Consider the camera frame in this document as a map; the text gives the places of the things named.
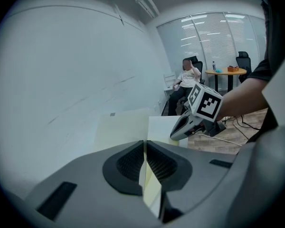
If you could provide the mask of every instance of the black pants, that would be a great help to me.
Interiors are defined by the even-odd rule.
[[[169,99],[169,112],[168,116],[176,116],[176,105],[178,101],[182,97],[186,97],[185,102],[187,101],[187,98],[191,92],[192,88],[185,88],[185,87],[180,87],[178,91],[174,91],[173,94],[170,96]],[[185,107],[182,108],[181,114],[183,114],[186,111]]]

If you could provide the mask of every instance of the table leg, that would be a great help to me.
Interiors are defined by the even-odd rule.
[[[233,75],[228,75],[228,92],[233,89]]]
[[[215,91],[218,92],[219,91],[219,81],[218,81],[218,75],[214,75],[215,78]]]

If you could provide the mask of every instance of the white t-shirt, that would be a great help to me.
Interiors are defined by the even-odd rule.
[[[181,87],[185,87],[185,88],[190,88],[194,86],[194,81],[196,82],[200,82],[199,79],[195,78],[194,72],[193,70],[189,70],[189,71],[183,71],[179,77],[177,78],[179,80],[181,80],[180,86]]]

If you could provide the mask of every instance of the person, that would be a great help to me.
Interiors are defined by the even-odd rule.
[[[184,96],[188,98],[194,86],[194,81],[198,83],[200,82],[200,71],[192,65],[190,59],[185,58],[182,61],[182,66],[184,70],[173,84],[174,92],[171,94],[169,99],[168,116],[177,115],[176,107],[179,99],[181,99]],[[185,112],[185,107],[183,107],[181,114],[183,114],[184,112]]]
[[[248,142],[255,142],[263,133],[277,127],[275,116],[268,107],[262,90],[279,69],[285,58],[285,18],[281,16],[283,10],[279,6],[270,6],[270,1],[262,0],[262,8],[266,26],[266,53],[265,59],[237,88],[224,95],[217,121],[225,116],[239,116],[268,108],[264,122],[259,132]]]

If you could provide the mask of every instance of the white chair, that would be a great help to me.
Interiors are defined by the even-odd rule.
[[[176,75],[175,72],[164,74],[163,75],[164,80],[165,80],[165,86],[164,86],[164,91],[166,95],[166,99],[169,100],[169,91],[173,90],[173,83],[176,80]]]

